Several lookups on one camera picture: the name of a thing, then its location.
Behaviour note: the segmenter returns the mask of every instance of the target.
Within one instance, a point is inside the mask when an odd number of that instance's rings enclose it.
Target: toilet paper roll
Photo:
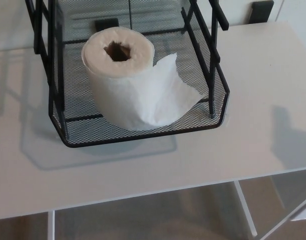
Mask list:
[[[181,80],[176,57],[168,55],[153,66],[154,45],[124,27],[91,36],[82,59],[99,112],[110,123],[131,131],[180,119],[203,96]]]

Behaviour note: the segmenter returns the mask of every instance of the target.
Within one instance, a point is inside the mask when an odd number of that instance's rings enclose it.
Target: black wire basket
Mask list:
[[[216,49],[218,23],[228,22],[212,6],[211,34],[196,0],[25,0],[49,85],[49,116],[63,143],[77,148],[174,135],[219,127],[229,88]],[[48,47],[42,37],[48,22]],[[147,131],[128,131],[107,122],[97,111],[81,50],[100,30],[123,26],[141,32],[155,46],[154,64],[177,53],[179,75],[204,98],[175,123]]]

